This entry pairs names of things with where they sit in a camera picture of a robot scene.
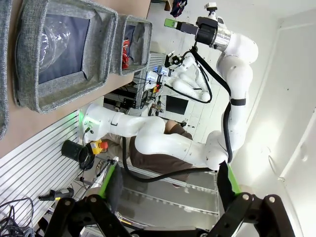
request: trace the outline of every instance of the brown shirt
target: brown shirt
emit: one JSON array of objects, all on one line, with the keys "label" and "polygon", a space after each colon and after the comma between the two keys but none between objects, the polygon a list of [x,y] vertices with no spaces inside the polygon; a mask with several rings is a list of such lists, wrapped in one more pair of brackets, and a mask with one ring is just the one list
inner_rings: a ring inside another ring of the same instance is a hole
[{"label": "brown shirt", "polygon": [[[183,127],[181,127],[179,124],[175,125],[171,131],[170,134],[177,133],[184,137],[187,137],[192,140],[192,135],[186,132]],[[175,157],[169,156],[169,155],[163,155],[163,154],[154,154],[154,155],[144,155],[141,154],[136,150],[135,147],[135,138],[132,137],[130,139],[129,144],[129,155],[130,160],[132,162],[132,165],[140,168],[140,169],[147,169],[151,170],[153,172],[157,172],[160,174],[167,174],[170,172],[174,172],[177,170],[183,170],[183,169],[190,169],[192,168],[192,165],[189,163],[186,163],[180,159],[177,159]],[[172,178],[180,180],[180,181],[186,181],[188,178],[188,174],[184,175],[178,175],[173,176]]]}]

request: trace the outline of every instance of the green tape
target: green tape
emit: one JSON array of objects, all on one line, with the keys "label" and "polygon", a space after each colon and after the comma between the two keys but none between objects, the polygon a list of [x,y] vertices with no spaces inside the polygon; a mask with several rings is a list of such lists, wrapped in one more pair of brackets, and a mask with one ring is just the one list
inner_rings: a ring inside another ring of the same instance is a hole
[{"label": "green tape", "polygon": [[240,194],[241,189],[238,185],[237,179],[234,176],[233,170],[229,164],[227,166],[228,166],[228,179],[232,184],[233,191],[235,194]]},{"label": "green tape", "polygon": [[109,168],[108,170],[108,173],[105,175],[105,178],[103,180],[103,184],[100,188],[100,191],[99,191],[99,195],[102,197],[102,198],[105,198],[106,197],[106,193],[105,193],[105,190],[107,188],[107,185],[109,184],[109,181],[110,181],[110,178],[114,172],[114,169],[115,169],[115,165],[110,165],[111,167]]},{"label": "green tape", "polygon": [[176,28],[177,24],[178,24],[177,21],[171,20],[171,19],[167,19],[167,18],[164,21],[164,26],[166,26],[166,27]]}]

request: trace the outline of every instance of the storage bin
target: storage bin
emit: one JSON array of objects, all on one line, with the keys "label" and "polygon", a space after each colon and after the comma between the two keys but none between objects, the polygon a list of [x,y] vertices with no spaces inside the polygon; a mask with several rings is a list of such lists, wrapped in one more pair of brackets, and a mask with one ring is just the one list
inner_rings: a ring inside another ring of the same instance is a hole
[{"label": "storage bin", "polygon": [[7,98],[7,49],[12,0],[0,1],[0,140],[4,137],[9,122]]},{"label": "storage bin", "polygon": [[89,0],[24,0],[17,26],[15,100],[50,112],[102,87],[118,14]]},{"label": "storage bin", "polygon": [[[122,69],[123,43],[129,35],[129,66]],[[111,73],[125,76],[147,67],[149,61],[150,44],[153,25],[150,21],[131,15],[118,15],[118,27],[111,59]]]}]

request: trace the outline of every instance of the white wall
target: white wall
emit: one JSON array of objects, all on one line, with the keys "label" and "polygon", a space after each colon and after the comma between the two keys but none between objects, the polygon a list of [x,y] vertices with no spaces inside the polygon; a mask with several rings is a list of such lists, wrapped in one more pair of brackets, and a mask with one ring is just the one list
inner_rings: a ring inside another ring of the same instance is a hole
[{"label": "white wall", "polygon": [[[176,20],[195,23],[199,16],[207,16],[204,5],[206,0],[191,0],[185,7],[182,15]],[[247,1],[219,0],[217,1],[217,14],[222,16],[227,27],[235,32],[242,33],[258,44],[259,57],[253,63],[253,82],[249,92],[249,112],[254,105],[259,88],[264,77],[272,46],[276,38],[277,17],[266,8],[253,5]],[[173,19],[169,12],[163,10],[163,4],[152,3],[148,19],[153,23],[153,41],[157,41],[166,52],[175,50],[182,54],[194,44],[194,36],[163,26],[165,18]],[[219,51],[210,49],[207,45],[198,44],[199,54],[215,69]],[[194,134],[194,140],[205,142],[207,135],[213,130],[221,130],[221,115],[226,108],[228,95],[215,81],[211,81],[213,101],[209,105],[194,103],[193,113],[186,113],[192,124],[197,124],[195,129],[189,129]]]},{"label": "white wall", "polygon": [[[316,10],[283,19],[256,115],[232,162],[239,183],[251,185],[261,198],[282,197],[297,236],[302,236],[301,225],[305,237],[315,236],[310,216],[316,211],[315,41]],[[307,162],[301,160],[303,151]]]}]

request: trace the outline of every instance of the tangled wires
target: tangled wires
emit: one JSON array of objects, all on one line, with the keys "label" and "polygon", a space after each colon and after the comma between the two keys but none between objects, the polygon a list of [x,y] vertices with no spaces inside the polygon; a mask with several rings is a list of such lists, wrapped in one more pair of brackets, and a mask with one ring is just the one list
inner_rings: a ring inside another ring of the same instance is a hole
[{"label": "tangled wires", "polygon": [[31,218],[29,222],[23,226],[19,227],[19,225],[15,221],[15,211],[14,206],[12,205],[10,207],[10,212],[8,217],[3,218],[0,221],[0,237],[33,237],[34,236],[34,230],[29,227],[29,225],[32,223],[33,218],[33,212],[34,212],[34,205],[32,199],[29,197],[17,199],[13,201],[8,201],[2,205],[0,205],[0,208],[3,208],[13,202],[19,202],[19,201],[25,201],[28,200],[31,203]]}]

